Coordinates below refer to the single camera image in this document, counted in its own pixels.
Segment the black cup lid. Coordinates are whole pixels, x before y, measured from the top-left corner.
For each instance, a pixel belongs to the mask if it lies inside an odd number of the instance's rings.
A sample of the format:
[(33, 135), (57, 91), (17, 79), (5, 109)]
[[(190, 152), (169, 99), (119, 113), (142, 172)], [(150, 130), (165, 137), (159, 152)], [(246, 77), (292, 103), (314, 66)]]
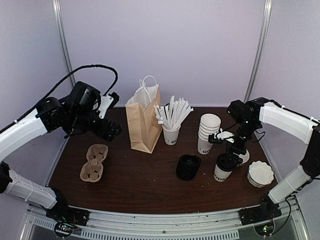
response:
[(216, 165), (225, 172), (232, 172), (237, 166), (234, 157), (226, 152), (217, 157)]

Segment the brown paper bag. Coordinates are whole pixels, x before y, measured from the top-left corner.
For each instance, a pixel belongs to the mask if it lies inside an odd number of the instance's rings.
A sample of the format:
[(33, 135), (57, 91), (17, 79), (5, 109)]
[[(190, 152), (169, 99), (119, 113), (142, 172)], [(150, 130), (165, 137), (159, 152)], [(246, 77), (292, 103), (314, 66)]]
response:
[(138, 89), (125, 104), (130, 146), (133, 150), (152, 154), (162, 132), (155, 112), (155, 106), (161, 105), (161, 93), (152, 75), (138, 82)]

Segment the cardboard cup carrier tray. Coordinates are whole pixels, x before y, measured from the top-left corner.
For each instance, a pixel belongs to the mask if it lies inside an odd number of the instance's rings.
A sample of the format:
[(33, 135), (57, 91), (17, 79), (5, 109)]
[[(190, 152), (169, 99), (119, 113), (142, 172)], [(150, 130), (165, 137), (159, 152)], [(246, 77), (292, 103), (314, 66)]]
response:
[(107, 158), (108, 150), (108, 146), (104, 144), (93, 144), (88, 148), (87, 163), (82, 166), (79, 175), (83, 182), (96, 183), (100, 181), (104, 170), (103, 162)]

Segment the white paper coffee cup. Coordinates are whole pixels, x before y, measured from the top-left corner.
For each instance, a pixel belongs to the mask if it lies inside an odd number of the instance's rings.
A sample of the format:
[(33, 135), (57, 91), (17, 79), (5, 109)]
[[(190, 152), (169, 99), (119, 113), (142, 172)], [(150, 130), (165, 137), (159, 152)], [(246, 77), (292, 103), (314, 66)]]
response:
[(216, 164), (214, 168), (213, 177), (218, 182), (224, 182), (232, 172), (233, 169), (225, 169), (222, 166)]

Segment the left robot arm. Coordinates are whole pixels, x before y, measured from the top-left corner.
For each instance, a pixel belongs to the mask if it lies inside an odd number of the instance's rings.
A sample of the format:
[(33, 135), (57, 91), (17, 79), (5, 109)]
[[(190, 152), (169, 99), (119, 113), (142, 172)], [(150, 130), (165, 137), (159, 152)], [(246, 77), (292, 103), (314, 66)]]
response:
[(11, 194), (42, 206), (47, 215), (67, 222), (74, 213), (63, 193), (39, 185), (13, 171), (4, 159), (33, 139), (51, 133), (58, 128), (72, 136), (92, 132), (107, 142), (118, 136), (122, 129), (118, 122), (106, 117), (108, 110), (119, 101), (119, 95), (101, 95), (96, 88), (78, 81), (69, 95), (62, 99), (45, 97), (20, 120), (0, 133), (0, 192)]

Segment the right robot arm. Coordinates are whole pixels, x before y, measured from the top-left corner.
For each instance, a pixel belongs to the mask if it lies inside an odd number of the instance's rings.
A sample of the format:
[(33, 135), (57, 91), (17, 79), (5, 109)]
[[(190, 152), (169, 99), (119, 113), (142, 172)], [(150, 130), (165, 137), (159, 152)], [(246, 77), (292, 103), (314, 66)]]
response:
[(298, 167), (272, 188), (262, 199), (264, 204), (257, 208), (258, 219), (266, 221), (276, 212), (276, 204), (320, 175), (320, 122), (264, 97), (246, 103), (241, 100), (232, 101), (227, 113), (238, 124), (234, 142), (228, 147), (222, 161), (227, 170), (234, 170), (240, 163), (239, 155), (246, 152), (246, 143), (263, 124), (287, 132), (307, 145)]

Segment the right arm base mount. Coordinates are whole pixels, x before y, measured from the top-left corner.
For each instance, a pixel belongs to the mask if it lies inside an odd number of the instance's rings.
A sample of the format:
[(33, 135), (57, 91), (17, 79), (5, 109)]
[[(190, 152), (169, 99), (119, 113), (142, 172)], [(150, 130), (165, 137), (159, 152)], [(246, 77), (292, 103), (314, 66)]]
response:
[(276, 207), (272, 210), (263, 209), (262, 206), (243, 207), (238, 211), (243, 226), (253, 225), (255, 233), (260, 237), (270, 237), (275, 232), (276, 217), (282, 215), (281, 210)]

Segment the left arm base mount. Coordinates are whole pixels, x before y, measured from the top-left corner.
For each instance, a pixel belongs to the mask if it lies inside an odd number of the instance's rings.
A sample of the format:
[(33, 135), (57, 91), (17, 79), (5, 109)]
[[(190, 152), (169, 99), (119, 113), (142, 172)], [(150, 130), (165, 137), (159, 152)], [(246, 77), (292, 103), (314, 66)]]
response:
[(42, 206), (48, 218), (53, 219), (56, 224), (53, 231), (60, 238), (69, 237), (79, 226), (86, 226), (89, 220), (90, 212), (85, 209), (61, 206), (47, 209)]

